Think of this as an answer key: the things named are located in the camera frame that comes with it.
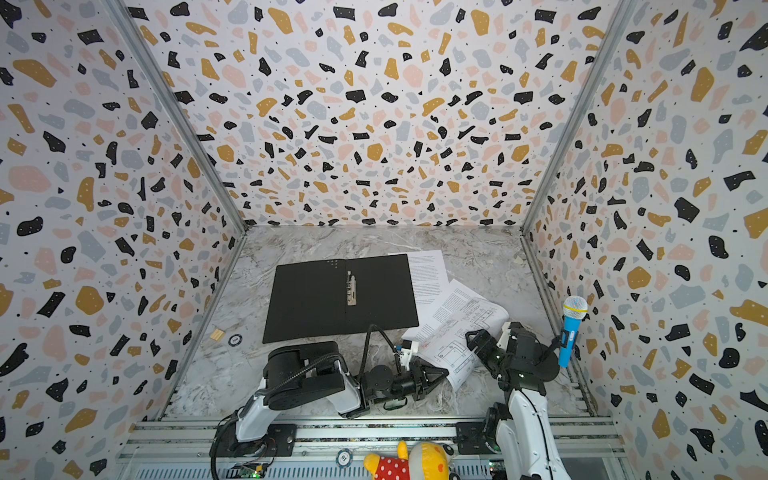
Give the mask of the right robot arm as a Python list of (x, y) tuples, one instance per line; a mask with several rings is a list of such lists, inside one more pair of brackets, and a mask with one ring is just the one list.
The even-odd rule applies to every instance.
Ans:
[(485, 329), (465, 334), (467, 348), (496, 380), (504, 401), (487, 411), (484, 436), (501, 454), (506, 479), (568, 479), (549, 419), (546, 384), (561, 370), (558, 337), (542, 343), (519, 322), (496, 338)]

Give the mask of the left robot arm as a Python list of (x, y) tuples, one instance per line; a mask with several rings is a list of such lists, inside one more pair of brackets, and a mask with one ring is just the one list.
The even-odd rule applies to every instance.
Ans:
[(415, 355), (406, 341), (389, 345), (394, 365), (354, 374), (334, 341), (281, 347), (268, 356), (257, 390), (234, 413), (238, 443), (262, 440), (284, 411), (326, 400), (343, 418), (356, 418), (375, 405), (396, 410), (421, 401), (447, 380), (449, 371)]

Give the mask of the white text sheet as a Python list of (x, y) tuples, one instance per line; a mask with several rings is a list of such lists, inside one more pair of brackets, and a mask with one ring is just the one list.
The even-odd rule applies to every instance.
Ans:
[(481, 295), (473, 291), (460, 281), (453, 279), (446, 289), (432, 302), (428, 309), (427, 321), (439, 327), (445, 323), (454, 313), (473, 299), (480, 299)]
[(403, 252), (407, 256), (419, 323), (429, 316), (433, 303), (448, 287), (441, 250)]

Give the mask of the white technical drawing sheet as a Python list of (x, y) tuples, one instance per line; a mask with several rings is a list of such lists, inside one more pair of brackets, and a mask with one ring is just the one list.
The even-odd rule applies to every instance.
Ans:
[(417, 354), (421, 359), (447, 369), (448, 382), (456, 391), (477, 363), (475, 354), (466, 346), (465, 333), (485, 329), (496, 337), (509, 319), (508, 311), (500, 305), (482, 298), (473, 299), (439, 327), (426, 320), (418, 328), (407, 330), (403, 339), (419, 343)]

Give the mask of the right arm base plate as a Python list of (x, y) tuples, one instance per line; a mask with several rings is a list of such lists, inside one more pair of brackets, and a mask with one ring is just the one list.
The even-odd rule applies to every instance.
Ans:
[(488, 421), (458, 422), (455, 425), (458, 452), (462, 455), (500, 454), (495, 427)]

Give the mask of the orange folder black inside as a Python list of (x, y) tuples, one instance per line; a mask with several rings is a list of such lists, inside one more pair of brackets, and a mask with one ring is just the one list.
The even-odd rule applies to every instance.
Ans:
[(263, 334), (265, 344), (361, 334), (419, 325), (404, 254), (331, 259), (276, 267)]

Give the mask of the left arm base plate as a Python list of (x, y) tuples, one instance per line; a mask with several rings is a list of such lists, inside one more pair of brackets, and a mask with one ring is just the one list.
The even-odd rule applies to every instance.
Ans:
[(217, 427), (209, 456), (211, 458), (290, 457), (296, 438), (296, 424), (270, 425), (266, 435), (251, 441), (238, 440), (233, 423), (222, 424)]

